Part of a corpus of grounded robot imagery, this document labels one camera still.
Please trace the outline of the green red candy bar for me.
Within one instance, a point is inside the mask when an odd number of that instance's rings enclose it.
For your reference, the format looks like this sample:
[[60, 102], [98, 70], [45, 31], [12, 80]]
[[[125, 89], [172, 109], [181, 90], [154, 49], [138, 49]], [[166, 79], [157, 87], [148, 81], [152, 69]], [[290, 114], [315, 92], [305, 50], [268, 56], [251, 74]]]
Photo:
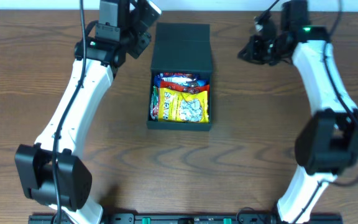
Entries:
[[152, 96], [150, 98], [150, 117], [153, 120], [158, 120], [158, 109], [159, 106], [159, 93], [158, 93], [158, 87], [153, 86], [152, 88]]

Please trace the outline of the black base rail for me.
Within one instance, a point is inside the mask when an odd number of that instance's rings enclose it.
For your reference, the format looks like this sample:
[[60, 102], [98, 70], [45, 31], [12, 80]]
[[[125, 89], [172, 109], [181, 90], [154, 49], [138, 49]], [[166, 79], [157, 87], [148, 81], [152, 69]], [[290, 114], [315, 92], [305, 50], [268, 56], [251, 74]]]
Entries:
[[[31, 215], [28, 224], [52, 223], [52, 215]], [[117, 213], [102, 218], [105, 224], [263, 224], [286, 223], [279, 221], [273, 215], [266, 213], [241, 213], [235, 215], [134, 215], [131, 213]], [[340, 215], [312, 215], [306, 223], [310, 224], [342, 224]]]

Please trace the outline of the yellow Hacks candy bag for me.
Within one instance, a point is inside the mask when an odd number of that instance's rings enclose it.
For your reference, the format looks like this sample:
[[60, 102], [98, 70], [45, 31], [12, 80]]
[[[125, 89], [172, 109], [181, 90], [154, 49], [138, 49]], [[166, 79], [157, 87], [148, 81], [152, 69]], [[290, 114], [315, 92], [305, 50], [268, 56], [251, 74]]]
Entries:
[[208, 123], [208, 92], [185, 93], [160, 88], [158, 120], [188, 123]]

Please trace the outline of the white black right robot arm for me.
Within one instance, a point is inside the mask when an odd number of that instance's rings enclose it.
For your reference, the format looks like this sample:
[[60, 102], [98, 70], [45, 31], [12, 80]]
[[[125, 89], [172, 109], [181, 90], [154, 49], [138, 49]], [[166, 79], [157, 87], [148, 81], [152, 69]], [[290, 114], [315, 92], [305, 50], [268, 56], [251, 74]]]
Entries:
[[253, 35], [237, 56], [259, 65], [289, 57], [301, 75], [311, 118], [295, 141], [297, 167], [272, 220], [308, 223], [330, 185], [358, 184], [358, 107], [341, 80], [331, 38], [324, 27], [315, 26], [276, 37]]

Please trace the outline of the dark green gift box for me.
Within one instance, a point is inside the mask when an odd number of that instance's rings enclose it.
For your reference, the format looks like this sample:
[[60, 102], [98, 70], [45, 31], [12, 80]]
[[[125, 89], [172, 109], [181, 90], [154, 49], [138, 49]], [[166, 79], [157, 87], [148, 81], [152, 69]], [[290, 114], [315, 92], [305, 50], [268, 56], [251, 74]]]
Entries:
[[208, 24], [159, 22], [150, 67], [152, 94], [154, 76], [163, 72], [191, 73], [213, 84], [213, 57]]

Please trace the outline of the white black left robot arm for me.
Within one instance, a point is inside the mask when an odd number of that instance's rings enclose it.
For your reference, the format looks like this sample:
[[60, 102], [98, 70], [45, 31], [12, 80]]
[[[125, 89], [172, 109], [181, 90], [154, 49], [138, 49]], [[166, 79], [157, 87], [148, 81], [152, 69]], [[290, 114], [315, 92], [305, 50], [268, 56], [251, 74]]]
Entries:
[[152, 1], [103, 0], [99, 19], [82, 23], [71, 77], [51, 120], [14, 157], [25, 197], [55, 209], [51, 223], [101, 222], [103, 208], [90, 196], [93, 178], [81, 160], [86, 135], [118, 68], [147, 48], [148, 29], [161, 13]]

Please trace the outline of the red Hacks candy bag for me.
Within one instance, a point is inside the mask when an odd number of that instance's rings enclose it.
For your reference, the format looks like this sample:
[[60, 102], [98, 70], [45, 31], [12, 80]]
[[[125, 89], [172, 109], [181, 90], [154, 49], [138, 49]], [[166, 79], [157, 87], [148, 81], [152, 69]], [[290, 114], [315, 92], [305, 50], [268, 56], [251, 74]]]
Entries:
[[209, 85], [183, 86], [183, 85], [179, 85], [177, 83], [165, 82], [165, 81], [160, 82], [160, 88], [168, 88], [170, 90], [184, 92], [184, 93], [191, 93], [191, 94], [201, 93], [203, 91], [209, 91]]

